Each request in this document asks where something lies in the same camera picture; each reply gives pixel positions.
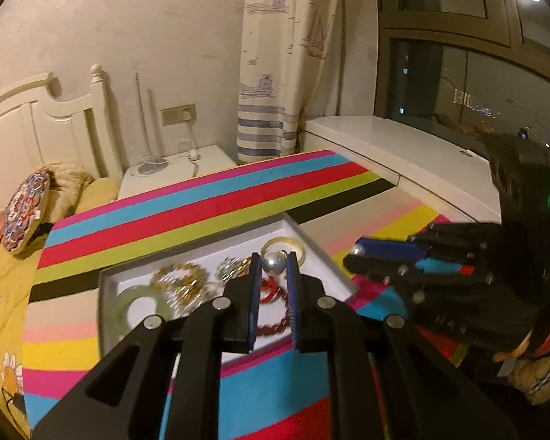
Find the right hand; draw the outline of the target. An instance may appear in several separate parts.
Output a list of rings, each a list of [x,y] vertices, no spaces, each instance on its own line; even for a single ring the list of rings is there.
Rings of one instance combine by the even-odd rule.
[[[518,350],[550,308],[550,148],[506,133],[482,136],[501,222],[480,243],[477,344]]]

